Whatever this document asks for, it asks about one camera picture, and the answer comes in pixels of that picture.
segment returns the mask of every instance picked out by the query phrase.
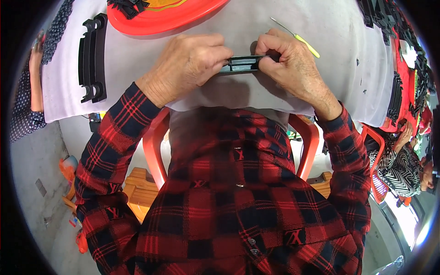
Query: black and white patterned shirt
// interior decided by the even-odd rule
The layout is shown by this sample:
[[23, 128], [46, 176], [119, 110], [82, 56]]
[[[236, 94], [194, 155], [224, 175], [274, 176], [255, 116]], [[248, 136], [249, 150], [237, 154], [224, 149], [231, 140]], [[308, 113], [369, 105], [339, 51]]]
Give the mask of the black and white patterned shirt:
[[[397, 154], [393, 147], [397, 138], [391, 133], [384, 136], [385, 150], [376, 169], [379, 178], [401, 197], [412, 197], [421, 192], [420, 173], [423, 171], [417, 155], [407, 145]], [[370, 168], [378, 151], [370, 152]]]

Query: polka dot shirt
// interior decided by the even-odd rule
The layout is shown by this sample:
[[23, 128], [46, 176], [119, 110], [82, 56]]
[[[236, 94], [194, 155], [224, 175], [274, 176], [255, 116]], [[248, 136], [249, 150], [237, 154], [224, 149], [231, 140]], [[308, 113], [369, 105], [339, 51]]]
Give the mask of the polka dot shirt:
[[30, 108], [30, 74], [29, 58], [23, 69], [18, 83], [17, 94], [15, 96], [14, 108], [11, 119], [11, 142], [33, 133], [35, 130], [46, 126], [44, 114], [33, 112]]

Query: plaid sleeve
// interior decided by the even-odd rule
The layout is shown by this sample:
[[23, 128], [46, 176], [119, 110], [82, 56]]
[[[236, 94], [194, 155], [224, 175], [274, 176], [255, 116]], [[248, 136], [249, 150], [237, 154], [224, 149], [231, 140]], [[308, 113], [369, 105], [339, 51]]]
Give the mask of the plaid sleeve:
[[367, 150], [347, 110], [333, 121], [318, 122], [334, 170], [328, 201], [342, 217], [345, 228], [352, 234], [360, 255], [363, 255], [365, 235], [370, 230], [371, 209], [368, 202], [371, 189]]
[[104, 116], [78, 165], [77, 215], [101, 274], [133, 274], [140, 224], [122, 192], [136, 147], [157, 108], [133, 83]]

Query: red tray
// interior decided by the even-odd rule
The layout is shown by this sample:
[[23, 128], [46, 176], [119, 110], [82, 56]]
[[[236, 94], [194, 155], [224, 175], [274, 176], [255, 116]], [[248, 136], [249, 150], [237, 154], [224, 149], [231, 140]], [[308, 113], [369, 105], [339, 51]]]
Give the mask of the red tray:
[[127, 20], [121, 11], [107, 7], [110, 24], [128, 35], [150, 35], [162, 33], [197, 20], [218, 9], [229, 0], [186, 0], [178, 7], [162, 11], [146, 10], [132, 20]]

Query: gray pants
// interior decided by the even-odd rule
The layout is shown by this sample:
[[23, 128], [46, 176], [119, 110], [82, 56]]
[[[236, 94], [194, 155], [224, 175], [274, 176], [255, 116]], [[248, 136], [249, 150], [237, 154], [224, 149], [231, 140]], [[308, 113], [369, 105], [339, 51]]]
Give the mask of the gray pants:
[[[261, 114], [276, 122], [285, 132], [287, 131], [290, 115], [288, 113], [272, 109], [255, 109], [252, 107], [243, 108], [243, 110]], [[185, 112], [170, 109], [169, 141], [171, 147], [173, 140], [179, 139], [185, 141], [194, 138], [195, 135], [207, 135], [205, 129], [207, 120], [224, 119], [228, 116], [228, 113], [232, 111], [233, 110], [225, 107], [200, 107]]]

